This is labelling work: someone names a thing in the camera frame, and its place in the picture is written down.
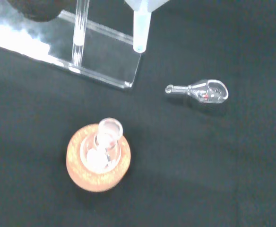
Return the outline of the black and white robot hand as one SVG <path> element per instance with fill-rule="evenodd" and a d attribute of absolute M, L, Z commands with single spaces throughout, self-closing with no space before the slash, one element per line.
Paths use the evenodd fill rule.
<path fill-rule="evenodd" d="M 7 0 L 7 2 L 27 19 L 48 22 L 64 10 L 68 0 Z"/>

